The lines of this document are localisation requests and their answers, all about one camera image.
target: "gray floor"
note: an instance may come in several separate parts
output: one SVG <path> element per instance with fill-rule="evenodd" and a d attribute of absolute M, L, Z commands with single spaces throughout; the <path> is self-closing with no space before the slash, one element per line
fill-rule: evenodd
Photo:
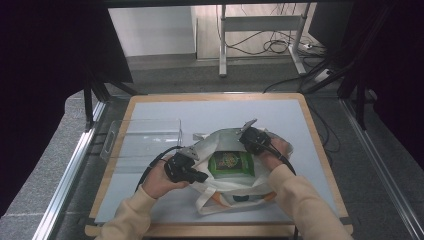
<path fill-rule="evenodd" d="M 134 84 L 129 86 L 146 93 L 199 93 L 199 92 L 261 92 L 274 82 L 295 77 L 295 69 L 288 59 L 234 60 L 230 62 L 228 77 L 218 77 L 217 61 L 184 64 L 163 59 L 150 67 L 139 64 L 142 59 L 130 61 Z M 271 91 L 294 92 L 298 81 L 289 81 Z M 334 83 L 315 94 L 308 95 L 311 108 L 318 112 L 335 134 L 330 131 L 328 150 L 340 192 L 354 226 L 355 239 L 411 239 L 392 199 L 381 183 L 371 160 L 343 112 Z M 51 239 L 91 239 L 84 234 L 97 188 L 106 162 L 99 157 L 108 126 L 120 119 L 129 96 L 108 85 L 114 95 L 107 103 L 101 128 L 90 145 L 69 197 L 52 233 Z M 327 129 L 318 115 L 313 114 L 323 142 Z M 421 222 L 424 219 L 424 173 L 408 152 L 393 137 L 372 110 L 366 106 L 365 121 L 381 157 L 388 166 L 400 189 L 411 203 Z M 66 113 L 37 168 L 23 186 L 0 220 L 0 239 L 31 239 L 59 183 L 76 144 L 84 130 L 85 118 L 82 93 L 70 97 Z"/>

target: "black curtain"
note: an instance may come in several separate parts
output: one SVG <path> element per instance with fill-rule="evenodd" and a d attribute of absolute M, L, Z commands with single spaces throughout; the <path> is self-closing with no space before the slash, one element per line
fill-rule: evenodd
<path fill-rule="evenodd" d="M 3 1 L 0 36 L 3 215 L 55 133 L 66 99 L 92 76 L 132 79 L 106 8 Z"/>

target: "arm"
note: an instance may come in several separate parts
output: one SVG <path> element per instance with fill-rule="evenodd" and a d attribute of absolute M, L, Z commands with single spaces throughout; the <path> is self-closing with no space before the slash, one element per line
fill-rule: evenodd
<path fill-rule="evenodd" d="M 272 144 L 287 156 L 287 142 L 272 139 Z M 277 193 L 277 204 L 293 218 L 304 239 L 352 239 L 306 178 L 295 176 L 269 152 L 262 153 L 259 157 L 272 171 L 268 182 Z"/>
<path fill-rule="evenodd" d="M 141 239 L 150 226 L 150 210 L 167 192 L 188 186 L 188 182 L 171 182 L 159 161 L 135 194 L 121 202 L 115 217 L 103 225 L 97 240 Z"/>

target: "clear plastic panel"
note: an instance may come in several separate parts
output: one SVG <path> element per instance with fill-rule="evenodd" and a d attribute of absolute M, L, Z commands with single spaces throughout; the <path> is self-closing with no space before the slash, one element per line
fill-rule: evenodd
<path fill-rule="evenodd" d="M 114 121 L 100 156 L 114 158 L 147 157 L 153 159 L 173 146 L 181 145 L 179 119 L 143 119 Z"/>

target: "metal frame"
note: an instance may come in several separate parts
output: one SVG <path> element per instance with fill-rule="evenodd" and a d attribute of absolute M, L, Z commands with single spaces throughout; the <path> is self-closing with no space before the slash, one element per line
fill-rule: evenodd
<path fill-rule="evenodd" d="M 305 27 L 311 3 L 307 3 L 305 11 L 300 16 L 252 16 L 225 17 L 226 5 L 221 10 L 221 46 L 219 53 L 219 76 L 227 76 L 227 44 L 226 32 L 244 31 L 297 31 L 293 44 L 288 46 L 290 55 L 299 75 L 305 75 L 306 70 L 299 58 L 297 49 Z"/>
<path fill-rule="evenodd" d="M 62 179 L 59 182 L 59 185 L 49 203 L 49 206 L 47 207 L 46 212 L 43 215 L 43 218 L 41 219 L 40 224 L 38 225 L 37 231 L 35 232 L 33 236 L 33 240 L 41 240 L 41 239 L 48 239 L 53 227 L 56 223 L 56 220 L 59 216 L 59 213 L 62 209 L 62 206 L 66 200 L 66 197 L 68 196 L 69 190 L 74 182 L 74 179 L 78 173 L 78 170 L 81 166 L 81 163 L 84 159 L 84 156 L 88 150 L 88 146 L 93 139 L 94 132 L 96 131 L 100 120 L 100 117 L 102 116 L 102 113 L 105 109 L 106 104 L 99 102 L 97 103 L 95 109 L 94 109 L 94 124 L 93 127 L 87 131 L 84 132 L 78 142 L 78 145 L 71 157 L 71 160 L 68 163 L 68 166 L 62 176 Z"/>
<path fill-rule="evenodd" d="M 364 147 L 364 150 L 367 153 L 369 159 L 371 160 L 377 175 L 383 183 L 384 188 L 389 194 L 406 228 L 411 234 L 412 239 L 424 239 L 424 230 L 417 218 L 417 215 L 415 214 L 405 195 L 396 184 L 396 181 L 390 174 L 386 164 L 384 163 L 384 160 L 381 158 L 372 140 L 368 136 L 367 131 L 362 130 L 362 127 L 356 121 L 354 116 L 355 110 L 352 108 L 349 100 L 340 100 L 340 104 L 342 105 L 345 114 L 349 118 L 349 121 L 352 124 L 357 136 L 359 137 L 359 140 Z"/>

